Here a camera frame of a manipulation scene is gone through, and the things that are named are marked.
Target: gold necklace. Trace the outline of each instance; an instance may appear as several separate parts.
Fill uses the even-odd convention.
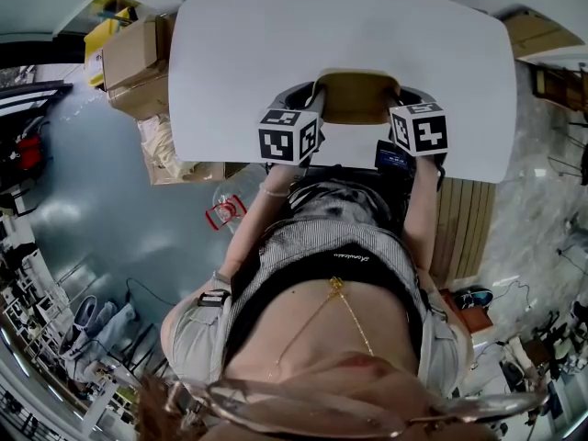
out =
[[[304,332],[304,330],[306,329],[306,327],[309,326],[309,324],[319,314],[319,312],[327,304],[327,302],[329,302],[329,300],[331,300],[331,299],[333,299],[333,298],[335,298],[337,296],[339,296],[341,298],[341,300],[343,301],[343,303],[347,307],[347,310],[349,311],[349,314],[351,315],[351,318],[353,319],[354,323],[356,324],[356,327],[357,327],[357,330],[359,331],[359,334],[364,339],[364,343],[366,344],[366,348],[367,348],[369,354],[371,356],[374,356],[374,352],[372,351],[371,346],[369,345],[369,341],[368,341],[368,339],[366,337],[366,334],[364,333],[363,328],[361,328],[361,325],[359,324],[359,320],[356,317],[356,313],[353,312],[353,309],[349,305],[349,302],[347,301],[347,298],[345,297],[343,291],[341,290],[343,288],[343,284],[344,284],[343,280],[340,277],[332,277],[329,280],[329,283],[331,284],[331,290],[329,291],[329,295],[321,303],[321,305],[314,312],[314,314],[311,315],[311,317],[309,318],[309,320],[307,320],[300,327],[300,329],[296,332],[296,334],[292,337],[292,339],[289,341],[289,343],[286,345],[286,347],[279,354],[279,356],[277,357],[277,359],[275,361],[275,364],[276,364],[277,369],[280,369],[280,363],[282,362],[283,357],[286,355],[286,353],[288,352],[288,350],[290,349],[290,347],[294,344],[294,342],[298,339],[298,337],[300,336],[300,334],[302,332]],[[273,371],[270,371],[269,375],[267,376],[267,379],[270,380],[270,379],[272,379],[273,376],[274,376],[274,372]]]

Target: white table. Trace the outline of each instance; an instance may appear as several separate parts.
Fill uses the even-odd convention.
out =
[[[508,35],[447,0],[187,0],[169,72],[177,154],[261,162],[262,110],[327,68],[381,70],[428,93],[448,116],[447,176],[503,180],[516,116]],[[325,124],[312,163],[373,168],[389,128]]]

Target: blue-gray floor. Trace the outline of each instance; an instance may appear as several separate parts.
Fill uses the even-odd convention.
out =
[[[124,299],[134,277],[175,303],[209,279],[230,240],[213,231],[204,211],[216,185],[152,186],[135,121],[87,87],[82,71],[73,92],[42,129],[52,157],[39,184],[25,196],[30,223],[47,267],[70,298],[89,292]],[[144,322],[161,323],[170,306],[131,284]]]

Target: black top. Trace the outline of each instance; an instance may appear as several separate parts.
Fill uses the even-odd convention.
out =
[[[253,269],[238,274],[236,280],[253,278]],[[377,256],[361,246],[350,243],[336,250],[313,254],[278,270],[261,285],[259,290],[245,303],[235,319],[225,346],[225,366],[239,352],[254,329],[264,309],[279,294],[312,279],[339,277],[343,281],[357,281],[373,284],[392,292],[404,306],[409,323],[409,333],[414,354],[420,360],[423,339],[423,322],[414,306],[413,298],[396,274],[384,265]],[[236,288],[244,288],[233,282]]]

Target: eyeglasses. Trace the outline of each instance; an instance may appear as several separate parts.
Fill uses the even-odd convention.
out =
[[[167,408],[180,387],[177,382]],[[395,438],[415,424],[438,430],[453,423],[493,423],[536,409],[548,399],[543,392],[519,392],[443,400],[431,407],[430,416],[404,422],[370,403],[266,382],[221,379],[208,386],[193,382],[187,388],[221,419],[281,439]]]

